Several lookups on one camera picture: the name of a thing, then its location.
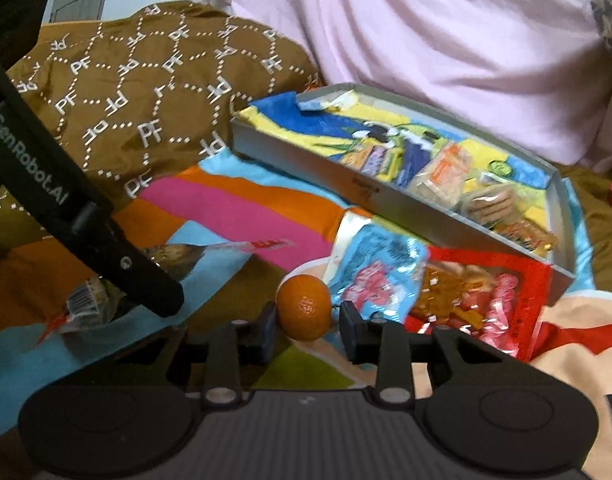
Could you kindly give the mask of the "colourful striped blanket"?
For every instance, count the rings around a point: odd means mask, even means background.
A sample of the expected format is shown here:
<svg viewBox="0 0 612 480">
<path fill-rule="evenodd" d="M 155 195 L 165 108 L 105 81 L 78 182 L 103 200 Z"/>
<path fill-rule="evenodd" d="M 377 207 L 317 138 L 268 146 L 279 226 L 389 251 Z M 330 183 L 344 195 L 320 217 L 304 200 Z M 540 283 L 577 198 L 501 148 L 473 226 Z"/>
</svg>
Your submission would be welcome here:
<svg viewBox="0 0 612 480">
<path fill-rule="evenodd" d="M 575 166 L 561 174 L 576 234 L 576 281 L 545 310 L 534 362 L 594 402 L 600 431 L 585 468 L 592 478 L 612 479 L 612 179 Z M 210 330 L 233 315 L 255 316 L 285 274 L 330 254 L 346 213 L 337 197 L 228 151 L 173 177 L 142 174 L 129 183 L 129 194 L 117 221 L 139 247 L 284 240 L 266 254 L 222 252 L 195 275 L 178 316 L 192 330 Z M 100 335 L 42 338 L 44 324 L 88 274 L 0 192 L 0 479 L 36 474 L 15 430 L 33 391 L 163 326 L 140 310 Z"/>
</svg>

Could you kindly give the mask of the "grey tray with cartoon lining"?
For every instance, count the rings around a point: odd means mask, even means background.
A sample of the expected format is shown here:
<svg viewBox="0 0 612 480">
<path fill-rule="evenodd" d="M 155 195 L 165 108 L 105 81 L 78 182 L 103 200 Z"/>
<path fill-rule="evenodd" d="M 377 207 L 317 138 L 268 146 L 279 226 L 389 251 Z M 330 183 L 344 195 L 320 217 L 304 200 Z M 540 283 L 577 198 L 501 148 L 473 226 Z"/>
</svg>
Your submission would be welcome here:
<svg viewBox="0 0 612 480">
<path fill-rule="evenodd" d="M 454 115 L 363 84 L 334 84 L 257 100 L 234 114 L 231 127 L 238 154 L 325 188 L 434 245 L 547 263 L 552 299 L 574 282 L 572 215 L 559 171 Z M 448 142 L 460 144 L 472 157 L 454 209 L 408 191 L 413 177 Z M 530 219 L 556 237 L 547 257 L 460 214 L 464 194 L 495 184 L 514 185 L 520 219 Z"/>
</svg>

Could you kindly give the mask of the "brown PF patterned pillow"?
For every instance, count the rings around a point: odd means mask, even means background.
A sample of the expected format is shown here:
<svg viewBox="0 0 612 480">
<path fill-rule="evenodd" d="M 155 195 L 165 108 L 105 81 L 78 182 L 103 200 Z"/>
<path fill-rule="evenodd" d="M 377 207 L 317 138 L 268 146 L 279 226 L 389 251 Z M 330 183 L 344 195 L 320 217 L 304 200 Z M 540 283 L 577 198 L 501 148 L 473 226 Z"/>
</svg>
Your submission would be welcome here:
<svg viewBox="0 0 612 480">
<path fill-rule="evenodd" d="M 281 32 L 192 2 L 44 26 L 8 75 L 138 246 L 153 220 L 136 205 L 153 182 L 226 148 L 237 110 L 319 79 Z"/>
</svg>

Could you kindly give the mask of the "clear brown cake packet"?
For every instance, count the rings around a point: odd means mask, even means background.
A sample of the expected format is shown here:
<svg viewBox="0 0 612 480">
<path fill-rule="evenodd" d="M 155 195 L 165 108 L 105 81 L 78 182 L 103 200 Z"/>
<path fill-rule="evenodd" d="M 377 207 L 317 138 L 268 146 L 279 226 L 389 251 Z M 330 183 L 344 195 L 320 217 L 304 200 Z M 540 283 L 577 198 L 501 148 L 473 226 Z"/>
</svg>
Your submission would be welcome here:
<svg viewBox="0 0 612 480">
<path fill-rule="evenodd" d="M 109 278 L 99 275 L 84 281 L 65 300 L 60 313 L 48 322 L 39 342 L 54 334 L 97 330 L 143 304 L 160 318 L 177 314 L 184 304 L 181 282 L 206 256 L 216 252 L 255 254 L 290 247 L 286 238 L 207 246 L 169 244 L 146 248 L 122 259 L 122 270 Z"/>
</svg>

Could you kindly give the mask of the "clear packet round biscuits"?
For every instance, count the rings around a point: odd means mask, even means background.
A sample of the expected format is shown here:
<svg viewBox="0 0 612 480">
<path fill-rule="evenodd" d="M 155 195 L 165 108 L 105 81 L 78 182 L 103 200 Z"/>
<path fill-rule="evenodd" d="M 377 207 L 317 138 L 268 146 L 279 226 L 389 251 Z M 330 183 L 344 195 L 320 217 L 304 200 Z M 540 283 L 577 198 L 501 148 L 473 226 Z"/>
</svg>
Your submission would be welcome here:
<svg viewBox="0 0 612 480">
<path fill-rule="evenodd" d="M 460 214 L 481 226 L 519 220 L 521 211 L 518 194 L 512 184 L 495 184 L 464 194 Z"/>
</svg>

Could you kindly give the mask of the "pink hanging bed sheet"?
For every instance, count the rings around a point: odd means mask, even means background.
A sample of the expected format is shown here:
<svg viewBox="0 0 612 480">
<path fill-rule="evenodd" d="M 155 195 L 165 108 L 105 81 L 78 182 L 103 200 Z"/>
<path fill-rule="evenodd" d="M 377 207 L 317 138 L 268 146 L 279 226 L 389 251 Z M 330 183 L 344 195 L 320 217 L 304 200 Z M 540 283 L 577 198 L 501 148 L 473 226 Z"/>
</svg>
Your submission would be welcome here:
<svg viewBox="0 0 612 480">
<path fill-rule="evenodd" d="M 409 96 L 612 172 L 612 58 L 591 0 L 221 1 L 301 44 L 329 84 Z"/>
</svg>

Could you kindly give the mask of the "red snack packet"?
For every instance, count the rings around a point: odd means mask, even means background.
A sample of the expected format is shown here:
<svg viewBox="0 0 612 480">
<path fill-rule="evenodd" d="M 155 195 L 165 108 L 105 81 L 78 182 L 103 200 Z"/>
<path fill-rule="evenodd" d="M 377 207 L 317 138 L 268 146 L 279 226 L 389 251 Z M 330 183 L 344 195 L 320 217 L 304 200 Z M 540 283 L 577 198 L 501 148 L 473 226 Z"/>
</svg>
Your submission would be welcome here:
<svg viewBox="0 0 612 480">
<path fill-rule="evenodd" d="M 526 362 L 551 279 L 551 266 L 532 258 L 432 246 L 406 330 L 452 327 Z"/>
</svg>

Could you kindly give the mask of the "orange mandarin fruit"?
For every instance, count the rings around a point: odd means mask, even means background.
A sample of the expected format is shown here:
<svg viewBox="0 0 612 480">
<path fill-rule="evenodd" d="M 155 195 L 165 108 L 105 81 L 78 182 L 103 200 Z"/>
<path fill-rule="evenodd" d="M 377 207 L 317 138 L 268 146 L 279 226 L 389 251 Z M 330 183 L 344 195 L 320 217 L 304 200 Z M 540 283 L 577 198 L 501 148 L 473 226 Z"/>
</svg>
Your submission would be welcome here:
<svg viewBox="0 0 612 480">
<path fill-rule="evenodd" d="M 286 280 L 278 289 L 276 304 L 282 330 L 292 339 L 314 341 L 330 330 L 330 292 L 315 276 L 297 274 Z"/>
</svg>

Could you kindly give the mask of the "golden candy packet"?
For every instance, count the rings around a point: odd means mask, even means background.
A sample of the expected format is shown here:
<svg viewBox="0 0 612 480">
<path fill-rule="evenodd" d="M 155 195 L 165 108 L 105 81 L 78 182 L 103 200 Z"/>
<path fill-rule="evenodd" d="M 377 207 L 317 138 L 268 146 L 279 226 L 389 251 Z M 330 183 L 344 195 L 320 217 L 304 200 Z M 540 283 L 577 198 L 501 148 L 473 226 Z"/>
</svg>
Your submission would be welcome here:
<svg viewBox="0 0 612 480">
<path fill-rule="evenodd" d="M 500 221 L 492 229 L 539 257 L 547 257 L 548 252 L 551 252 L 558 242 L 551 232 L 530 219 Z"/>
</svg>

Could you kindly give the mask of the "blue pink snack packet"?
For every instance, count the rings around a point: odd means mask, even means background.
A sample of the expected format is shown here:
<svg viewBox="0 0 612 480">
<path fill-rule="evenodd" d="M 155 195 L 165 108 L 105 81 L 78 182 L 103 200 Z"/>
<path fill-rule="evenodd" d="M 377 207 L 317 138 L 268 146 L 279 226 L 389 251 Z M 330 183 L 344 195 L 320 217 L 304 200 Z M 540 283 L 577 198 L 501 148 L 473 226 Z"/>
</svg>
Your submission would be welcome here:
<svg viewBox="0 0 612 480">
<path fill-rule="evenodd" d="M 346 211 L 323 281 L 332 304 L 351 302 L 365 320 L 402 323 L 417 301 L 428 245 L 376 217 Z"/>
</svg>

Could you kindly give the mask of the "orange white wafer packet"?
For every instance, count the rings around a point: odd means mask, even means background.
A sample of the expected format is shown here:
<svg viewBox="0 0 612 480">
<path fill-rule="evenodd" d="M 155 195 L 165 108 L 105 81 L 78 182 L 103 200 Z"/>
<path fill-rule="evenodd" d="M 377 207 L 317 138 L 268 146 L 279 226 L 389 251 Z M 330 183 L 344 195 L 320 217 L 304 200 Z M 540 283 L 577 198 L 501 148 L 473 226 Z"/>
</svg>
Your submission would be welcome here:
<svg viewBox="0 0 612 480">
<path fill-rule="evenodd" d="M 472 168 L 471 154 L 448 142 L 410 182 L 408 191 L 445 209 L 454 209 Z"/>
</svg>

